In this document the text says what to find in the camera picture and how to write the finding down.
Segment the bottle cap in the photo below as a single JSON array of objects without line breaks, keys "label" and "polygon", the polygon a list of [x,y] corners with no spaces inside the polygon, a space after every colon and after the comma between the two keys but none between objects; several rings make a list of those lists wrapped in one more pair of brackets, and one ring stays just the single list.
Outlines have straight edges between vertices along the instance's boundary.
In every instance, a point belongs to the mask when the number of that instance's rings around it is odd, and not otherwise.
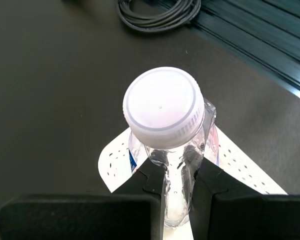
[{"label": "bottle cap", "polygon": [[138,76],[123,99],[132,133],[153,149],[179,147],[194,136],[205,114],[195,79],[174,67],[158,67]]}]

